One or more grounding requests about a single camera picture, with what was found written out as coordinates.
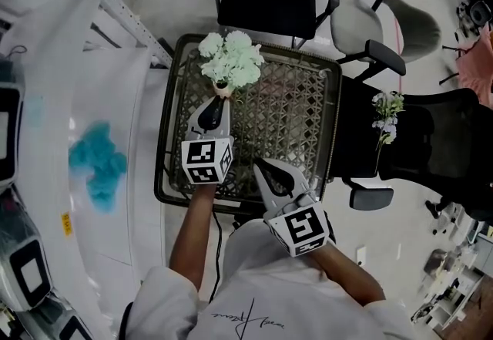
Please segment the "wicker glass-top table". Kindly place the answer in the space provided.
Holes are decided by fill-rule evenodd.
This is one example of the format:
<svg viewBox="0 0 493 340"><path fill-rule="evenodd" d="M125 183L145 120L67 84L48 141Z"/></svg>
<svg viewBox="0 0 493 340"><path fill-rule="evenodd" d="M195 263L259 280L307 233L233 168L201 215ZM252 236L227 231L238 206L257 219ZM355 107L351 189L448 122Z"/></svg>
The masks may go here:
<svg viewBox="0 0 493 340"><path fill-rule="evenodd" d="M165 204L185 207L193 192L181 165L181 143L193 112L214 95L201 73L200 34L176 43L160 121L154 194ZM262 44L257 82L235 90L231 100L233 163L217 187L216 212L258 217L262 200L253 174L257 157L298 168L322 198L337 122L342 72L326 57Z"/></svg>

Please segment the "pink vase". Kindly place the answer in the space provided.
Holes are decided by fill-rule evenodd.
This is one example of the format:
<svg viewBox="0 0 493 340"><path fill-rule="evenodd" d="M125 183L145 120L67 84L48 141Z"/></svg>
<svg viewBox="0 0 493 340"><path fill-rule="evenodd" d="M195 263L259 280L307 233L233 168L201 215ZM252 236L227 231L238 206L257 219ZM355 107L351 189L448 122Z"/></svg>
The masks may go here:
<svg viewBox="0 0 493 340"><path fill-rule="evenodd" d="M213 89L221 99L229 99L234 91L234 86L229 82L213 82Z"/></svg>

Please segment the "purple flower sprig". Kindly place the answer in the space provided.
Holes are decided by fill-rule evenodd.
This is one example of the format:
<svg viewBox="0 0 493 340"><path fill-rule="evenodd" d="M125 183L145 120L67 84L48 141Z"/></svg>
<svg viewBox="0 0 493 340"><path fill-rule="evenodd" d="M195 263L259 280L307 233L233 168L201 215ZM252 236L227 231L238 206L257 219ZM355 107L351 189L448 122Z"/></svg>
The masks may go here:
<svg viewBox="0 0 493 340"><path fill-rule="evenodd" d="M392 144L397 136L397 115L404 111L404 96L396 91L379 92L373 97L372 105L376 111L372 127L379 132L375 165L377 172L383 147Z"/></svg>

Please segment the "person's left forearm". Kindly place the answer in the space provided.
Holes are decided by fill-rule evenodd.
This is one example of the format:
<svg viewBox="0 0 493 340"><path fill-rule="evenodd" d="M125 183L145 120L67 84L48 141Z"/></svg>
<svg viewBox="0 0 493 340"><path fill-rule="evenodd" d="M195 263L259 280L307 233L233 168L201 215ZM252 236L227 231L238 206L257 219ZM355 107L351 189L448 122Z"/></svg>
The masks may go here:
<svg viewBox="0 0 493 340"><path fill-rule="evenodd" d="M169 259L169 268L188 279L197 291L204 276L215 192L215 184L196 188Z"/></svg>

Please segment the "person's white shirt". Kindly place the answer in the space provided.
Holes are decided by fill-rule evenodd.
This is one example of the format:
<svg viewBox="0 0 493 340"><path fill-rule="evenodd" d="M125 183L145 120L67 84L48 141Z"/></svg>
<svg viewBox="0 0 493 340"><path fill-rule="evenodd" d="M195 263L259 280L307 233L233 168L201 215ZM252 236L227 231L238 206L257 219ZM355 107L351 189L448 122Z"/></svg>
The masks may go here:
<svg viewBox="0 0 493 340"><path fill-rule="evenodd" d="M389 300L358 304L303 258L292 258L260 220L234 231L223 281L201 306L196 287L152 268L130 308L125 340L416 340Z"/></svg>

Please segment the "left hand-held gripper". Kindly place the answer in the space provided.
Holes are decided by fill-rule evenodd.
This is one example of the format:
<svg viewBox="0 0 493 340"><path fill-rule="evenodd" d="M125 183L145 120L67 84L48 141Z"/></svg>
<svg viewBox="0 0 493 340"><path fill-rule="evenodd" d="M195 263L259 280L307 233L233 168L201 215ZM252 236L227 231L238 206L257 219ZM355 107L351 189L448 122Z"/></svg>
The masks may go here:
<svg viewBox="0 0 493 340"><path fill-rule="evenodd" d="M181 143L181 164L191 184L219 184L226 179L233 162L230 114L229 99L208 99L190 116L188 133L228 136Z"/></svg>

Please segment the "grey shell chair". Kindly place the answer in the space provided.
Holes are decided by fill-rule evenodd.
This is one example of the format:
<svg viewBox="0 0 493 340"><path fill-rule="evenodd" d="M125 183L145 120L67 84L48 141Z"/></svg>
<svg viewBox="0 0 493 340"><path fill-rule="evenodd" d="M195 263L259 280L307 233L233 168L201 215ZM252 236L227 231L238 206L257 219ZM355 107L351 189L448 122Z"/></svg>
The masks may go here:
<svg viewBox="0 0 493 340"><path fill-rule="evenodd" d="M397 20L402 35L398 52L384 44L383 27L377 15L386 5ZM434 52L441 43L441 29L428 12L404 0L340 0L330 16L330 29L335 48L344 54L340 64L367 62L368 67L357 81L365 81L389 69L405 76L406 65Z"/></svg>

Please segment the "white flowers bunch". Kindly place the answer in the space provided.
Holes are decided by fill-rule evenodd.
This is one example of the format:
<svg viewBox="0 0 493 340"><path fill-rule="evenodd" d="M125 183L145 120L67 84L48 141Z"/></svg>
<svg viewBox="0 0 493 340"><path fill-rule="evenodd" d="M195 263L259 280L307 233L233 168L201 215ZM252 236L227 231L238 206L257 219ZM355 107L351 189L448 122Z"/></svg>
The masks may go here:
<svg viewBox="0 0 493 340"><path fill-rule="evenodd" d="M198 46L204 59L201 74L216 84L224 82L234 89L255 83L265 62L261 47L253 44L245 32L233 31L225 37L211 32Z"/></svg>

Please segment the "black high-back office chair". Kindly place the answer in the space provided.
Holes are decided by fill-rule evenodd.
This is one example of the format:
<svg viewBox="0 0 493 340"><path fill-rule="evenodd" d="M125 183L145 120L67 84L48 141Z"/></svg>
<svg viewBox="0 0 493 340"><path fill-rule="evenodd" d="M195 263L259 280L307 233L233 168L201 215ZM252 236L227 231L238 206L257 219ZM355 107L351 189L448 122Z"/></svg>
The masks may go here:
<svg viewBox="0 0 493 340"><path fill-rule="evenodd" d="M330 176L401 179L493 226L493 109L471 89L404 96L395 140L377 147L378 89L344 77Z"/></svg>

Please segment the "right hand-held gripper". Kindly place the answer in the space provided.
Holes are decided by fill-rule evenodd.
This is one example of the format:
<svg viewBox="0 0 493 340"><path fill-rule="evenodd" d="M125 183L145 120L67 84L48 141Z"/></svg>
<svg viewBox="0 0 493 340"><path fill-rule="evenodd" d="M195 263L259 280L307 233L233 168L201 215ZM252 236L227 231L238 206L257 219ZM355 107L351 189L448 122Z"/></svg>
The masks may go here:
<svg viewBox="0 0 493 340"><path fill-rule="evenodd" d="M263 220L291 257L335 244L327 213L298 168L265 158L254 160L253 172L267 209Z"/></svg>

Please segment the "person's right forearm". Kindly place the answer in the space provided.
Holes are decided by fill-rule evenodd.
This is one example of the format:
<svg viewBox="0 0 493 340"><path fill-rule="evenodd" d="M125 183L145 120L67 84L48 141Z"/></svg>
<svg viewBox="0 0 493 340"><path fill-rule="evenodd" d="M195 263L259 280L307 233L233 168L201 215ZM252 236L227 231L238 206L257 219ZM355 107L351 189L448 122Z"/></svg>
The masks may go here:
<svg viewBox="0 0 493 340"><path fill-rule="evenodd" d="M332 244L326 244L307 255L360 305L386 299L376 279Z"/></svg>

